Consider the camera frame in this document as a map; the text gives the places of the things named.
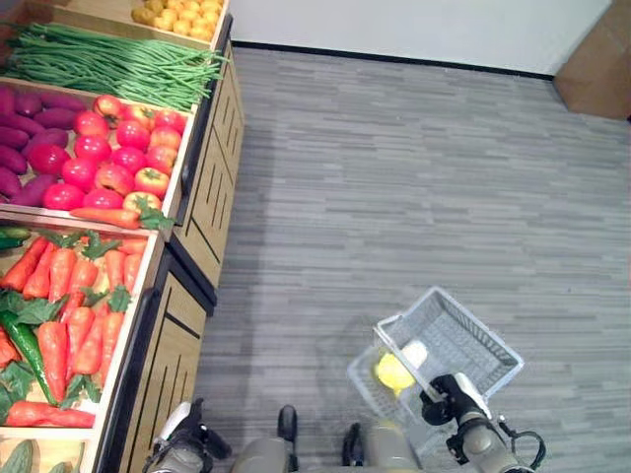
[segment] tomato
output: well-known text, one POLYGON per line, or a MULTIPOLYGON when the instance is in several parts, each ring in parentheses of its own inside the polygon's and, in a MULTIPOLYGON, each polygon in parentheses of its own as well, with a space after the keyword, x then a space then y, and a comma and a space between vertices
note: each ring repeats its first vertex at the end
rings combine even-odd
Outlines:
POLYGON ((123 146, 122 148, 114 150, 111 154, 111 161, 115 165, 121 165, 129 169, 129 172, 132 174, 135 174, 147 164, 147 159, 143 152, 129 146, 123 146))
POLYGON ((152 146, 147 152, 147 166, 171 175, 174 170, 177 151, 166 146, 152 146))
POLYGON ((137 121, 148 131, 154 129, 154 112, 143 105, 130 105, 122 113, 123 120, 137 121))
POLYGON ((68 184, 76 185, 84 192, 89 192, 95 182, 99 165, 85 158, 68 160, 63 164, 61 176, 68 184))
POLYGON ((174 110, 160 110, 156 113, 156 128, 170 126, 180 135, 184 134, 186 118, 174 110))
POLYGON ((83 206, 86 194, 72 184, 52 184, 43 194, 43 206, 53 210, 72 210, 83 206))
POLYGON ((149 146, 150 134, 137 121, 121 121, 116 129, 116 141, 120 146, 137 148, 143 153, 149 146))
POLYGON ((157 127, 151 132, 150 146, 167 146, 174 150, 179 149, 179 143, 181 142, 181 136, 170 126, 157 127))
POLYGON ((109 128, 114 129, 120 120, 122 120, 122 113, 125 109, 125 105, 122 101, 115 96, 98 96, 92 105, 92 110, 102 116, 109 128))
POLYGON ((109 126, 105 119, 98 113, 85 110, 75 116, 74 130, 78 135, 97 135, 107 137, 109 126))
POLYGON ((147 201, 147 206, 151 209, 160 209, 162 207, 162 202, 154 194, 150 194, 149 192, 131 192, 127 194, 125 200, 122 201, 122 208, 133 210, 134 212, 138 212, 140 214, 142 209, 138 207, 136 199, 145 199, 147 201))
POLYGON ((134 189, 134 176, 120 165, 103 165, 97 170, 95 184, 99 189, 111 189, 125 196, 134 189))
POLYGON ((57 145, 41 143, 31 148, 28 160, 35 172, 60 175, 63 164, 70 160, 70 155, 57 145))
POLYGON ((169 177, 156 169, 142 168, 134 177, 135 189, 155 194, 162 199, 169 187, 169 177))
POLYGON ((122 197, 114 190, 95 189, 83 198, 83 206, 93 209, 120 209, 122 197))
POLYGON ((77 158, 91 160, 95 163, 107 161, 109 155, 111 155, 109 142, 103 136, 99 135, 82 135, 77 137, 73 149, 77 158))

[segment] yellow fruit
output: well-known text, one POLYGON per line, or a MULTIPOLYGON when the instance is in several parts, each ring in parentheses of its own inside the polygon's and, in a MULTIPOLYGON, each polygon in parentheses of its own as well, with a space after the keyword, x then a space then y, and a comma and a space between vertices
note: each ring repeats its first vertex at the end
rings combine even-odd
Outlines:
POLYGON ((223 8, 216 0, 204 0, 199 6, 204 12, 215 12, 217 16, 223 8))
POLYGON ((199 15, 197 15, 197 12, 193 12, 192 10, 182 10, 181 13, 179 14, 179 18, 181 20, 194 22, 195 20, 199 18, 199 15))
POLYGON ((174 21, 170 18, 158 17, 154 20, 154 27, 170 32, 174 28, 174 21))
POLYGON ((210 41, 213 37, 213 32, 205 30, 200 27, 193 27, 190 30, 190 37, 195 39, 201 39, 202 41, 210 41))
POLYGON ((184 3, 184 10, 192 10, 193 12, 199 11, 199 4, 195 1, 189 0, 184 3))
POLYGON ((156 13, 145 7, 134 8, 131 11, 131 19, 141 25, 153 25, 156 13))
POLYGON ((182 0, 167 0, 167 8, 179 13, 184 9, 184 2, 182 0))
POLYGON ((165 20, 169 20, 173 24, 177 20, 177 11, 172 10, 171 8, 166 8, 162 11, 160 17, 164 18, 165 20))
POLYGON ((190 21, 188 20, 177 20, 174 23, 174 33, 183 34, 184 36, 188 36, 190 33, 190 21))
POLYGON ((394 391, 398 396, 400 392, 413 385, 416 381, 405 366, 392 353, 386 353, 375 368, 379 381, 394 391))
POLYGON ((160 15, 160 13, 165 9, 162 0, 148 0, 145 2, 145 7, 154 12, 156 15, 160 15))

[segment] cabinet panel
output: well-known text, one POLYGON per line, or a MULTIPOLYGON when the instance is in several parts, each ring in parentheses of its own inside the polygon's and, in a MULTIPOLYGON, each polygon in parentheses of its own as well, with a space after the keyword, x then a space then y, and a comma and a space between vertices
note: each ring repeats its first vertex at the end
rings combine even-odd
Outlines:
POLYGON ((173 408, 190 401, 206 309, 173 274, 167 276, 142 370, 119 472, 142 471, 154 437, 173 408))

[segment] wooden cabinet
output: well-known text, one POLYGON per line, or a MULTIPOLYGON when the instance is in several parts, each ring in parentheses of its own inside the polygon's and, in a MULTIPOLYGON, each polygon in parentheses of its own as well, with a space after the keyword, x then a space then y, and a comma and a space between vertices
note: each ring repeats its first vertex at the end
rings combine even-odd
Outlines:
POLYGON ((174 237, 216 288, 228 237, 244 137, 244 109, 232 49, 203 135, 190 201, 174 237))

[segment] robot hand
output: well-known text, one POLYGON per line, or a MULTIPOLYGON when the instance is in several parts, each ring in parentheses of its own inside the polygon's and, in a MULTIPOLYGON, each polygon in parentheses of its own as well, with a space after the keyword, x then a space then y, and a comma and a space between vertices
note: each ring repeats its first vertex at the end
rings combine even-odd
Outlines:
POLYGON ((479 473, 532 473, 538 468, 545 457, 543 439, 532 431, 517 433, 509 429, 500 417, 500 429, 511 438, 509 449, 491 423, 487 404, 466 375, 446 374, 431 384, 443 399, 434 402, 422 392, 423 419, 433 426, 456 420, 457 433, 447 440, 447 447, 459 464, 470 463, 479 473), (516 457, 515 441, 521 437, 534 437, 539 442, 539 451, 530 466, 516 457))

